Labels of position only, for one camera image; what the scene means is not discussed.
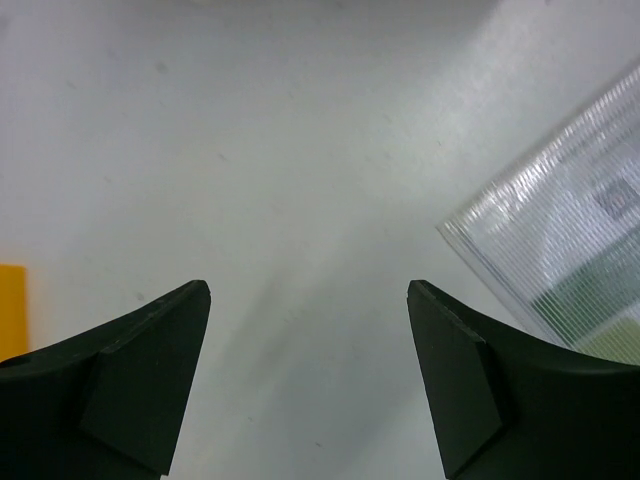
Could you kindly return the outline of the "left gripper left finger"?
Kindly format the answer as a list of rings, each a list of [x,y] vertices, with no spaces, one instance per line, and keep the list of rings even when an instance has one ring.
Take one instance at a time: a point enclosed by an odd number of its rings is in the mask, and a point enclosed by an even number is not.
[[[169,474],[207,328],[192,280],[139,309],[1,364],[4,479]]]

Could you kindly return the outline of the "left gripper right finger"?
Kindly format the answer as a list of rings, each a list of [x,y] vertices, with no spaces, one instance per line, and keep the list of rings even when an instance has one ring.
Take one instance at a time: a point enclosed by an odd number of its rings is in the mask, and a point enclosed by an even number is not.
[[[635,479],[639,370],[570,351],[424,280],[407,305],[449,479]]]

